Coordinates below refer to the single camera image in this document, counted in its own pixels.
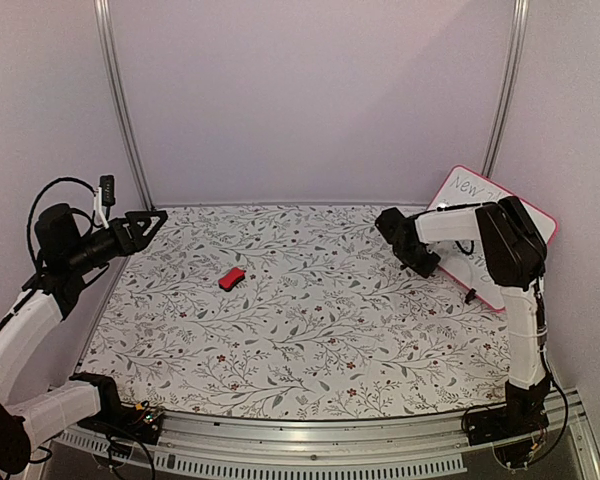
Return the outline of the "red black whiteboard eraser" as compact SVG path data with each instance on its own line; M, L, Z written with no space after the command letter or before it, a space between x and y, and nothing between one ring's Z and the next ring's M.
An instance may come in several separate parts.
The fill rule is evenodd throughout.
M223 277L218 280L218 286L226 291L231 291L240 282L245 279L245 271L238 267L233 267Z

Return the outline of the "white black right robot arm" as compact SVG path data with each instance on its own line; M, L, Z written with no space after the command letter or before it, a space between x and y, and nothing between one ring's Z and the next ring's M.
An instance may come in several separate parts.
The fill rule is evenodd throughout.
M479 243L487 272L500 288L508 319L507 391L531 391L546 382L549 373L543 365L547 332L543 277L547 246L518 197L438 207L409 217L392 207L380 213L375 227L401 265L423 278L429 277L441 262L430 244Z

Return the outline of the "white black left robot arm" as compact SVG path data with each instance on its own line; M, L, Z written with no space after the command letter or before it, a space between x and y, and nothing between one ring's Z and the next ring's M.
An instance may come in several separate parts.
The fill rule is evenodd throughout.
M2 478L21 473L36 449L73 424L134 441L143 449L157 444L161 433L160 414L124 405L115 381L106 375L78 373L47 393L16 405L8 402L32 354L69 317L89 287L85 275L144 250L168 218L164 211L132 211L81 233L74 219L77 213L60 203L40 214L35 224L40 270L0 321Z

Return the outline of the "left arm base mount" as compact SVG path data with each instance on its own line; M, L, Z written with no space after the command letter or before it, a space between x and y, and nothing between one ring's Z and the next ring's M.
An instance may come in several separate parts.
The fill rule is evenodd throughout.
M144 444L157 445L162 432L165 410L150 406L147 402L135 406L103 407L91 417L78 422L78 426L124 439L140 440Z

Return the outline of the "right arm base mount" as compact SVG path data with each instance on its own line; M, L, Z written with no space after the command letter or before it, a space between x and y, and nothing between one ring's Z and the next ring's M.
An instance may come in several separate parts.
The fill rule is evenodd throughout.
M548 425L543 399L510 399L502 406L471 407L461 419L461 429L471 446L530 434Z

